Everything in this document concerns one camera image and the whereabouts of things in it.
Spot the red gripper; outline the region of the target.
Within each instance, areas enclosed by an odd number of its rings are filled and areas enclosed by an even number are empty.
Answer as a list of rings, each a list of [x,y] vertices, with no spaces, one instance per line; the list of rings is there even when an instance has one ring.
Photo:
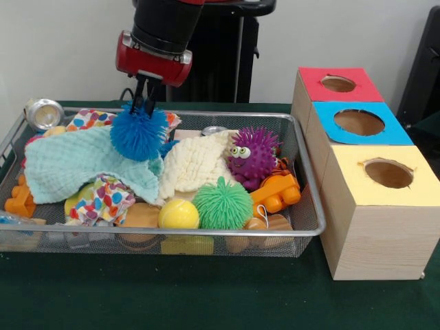
[[[146,114],[152,116],[162,84],[180,87],[187,79],[193,63],[193,53],[185,50],[178,55],[164,55],[142,47],[135,48],[135,45],[131,33],[123,30],[118,38],[115,66],[120,72],[136,76],[137,85],[130,114],[143,110],[144,107]],[[145,83],[147,97],[144,101]]]

